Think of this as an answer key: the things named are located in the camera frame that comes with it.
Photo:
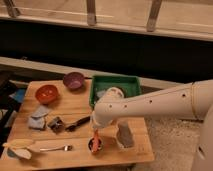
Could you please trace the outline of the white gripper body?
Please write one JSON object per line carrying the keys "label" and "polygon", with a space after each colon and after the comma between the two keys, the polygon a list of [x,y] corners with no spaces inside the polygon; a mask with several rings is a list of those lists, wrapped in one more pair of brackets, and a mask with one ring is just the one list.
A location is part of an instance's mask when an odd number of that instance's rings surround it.
{"label": "white gripper body", "polygon": [[92,112],[90,120],[93,129],[103,129],[109,126],[112,122],[111,118],[99,115],[95,111]]}

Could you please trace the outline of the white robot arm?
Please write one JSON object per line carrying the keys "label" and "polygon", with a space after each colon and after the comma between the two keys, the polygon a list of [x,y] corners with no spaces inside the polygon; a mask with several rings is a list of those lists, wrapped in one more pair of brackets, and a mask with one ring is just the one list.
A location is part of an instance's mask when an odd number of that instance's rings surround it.
{"label": "white robot arm", "polygon": [[161,117],[203,120],[191,171],[213,171],[213,79],[182,84],[130,98],[108,89],[94,106],[94,129],[123,117]]}

